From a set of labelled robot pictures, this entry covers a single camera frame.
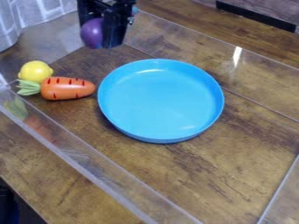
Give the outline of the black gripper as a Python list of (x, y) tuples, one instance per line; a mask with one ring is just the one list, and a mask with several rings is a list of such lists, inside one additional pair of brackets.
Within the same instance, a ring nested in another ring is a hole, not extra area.
[(103, 18), (105, 48), (123, 44), (127, 27), (135, 22), (135, 4), (137, 0), (78, 0), (79, 25), (84, 25), (94, 18)]

